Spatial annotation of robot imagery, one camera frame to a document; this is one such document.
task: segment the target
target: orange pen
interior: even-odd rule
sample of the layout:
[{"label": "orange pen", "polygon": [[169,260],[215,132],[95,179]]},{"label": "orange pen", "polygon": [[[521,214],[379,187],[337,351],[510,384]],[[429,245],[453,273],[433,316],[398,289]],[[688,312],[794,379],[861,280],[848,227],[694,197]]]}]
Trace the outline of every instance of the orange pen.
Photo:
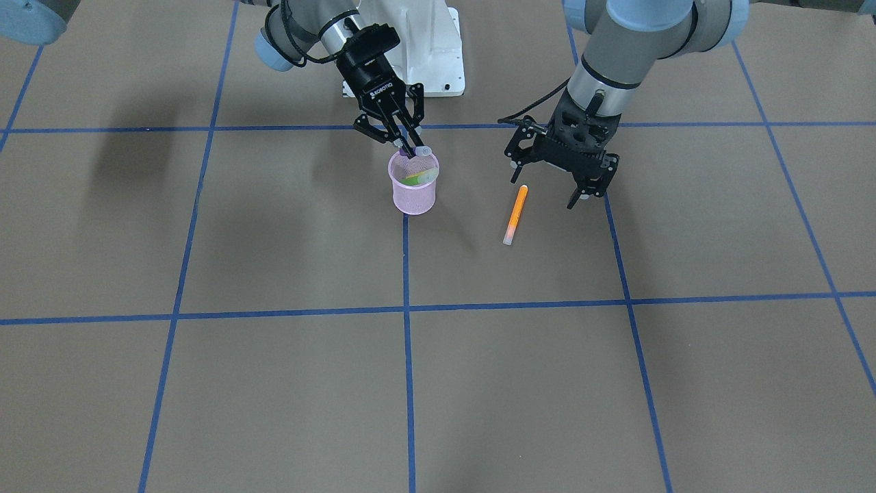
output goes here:
[{"label": "orange pen", "polygon": [[514,201],[514,210],[511,212],[511,220],[508,221],[508,229],[505,231],[505,239],[502,243],[511,245],[514,239],[514,232],[517,231],[517,223],[520,221],[520,212],[523,211],[523,203],[526,201],[526,194],[529,192],[529,187],[521,185],[517,192],[517,200]]}]

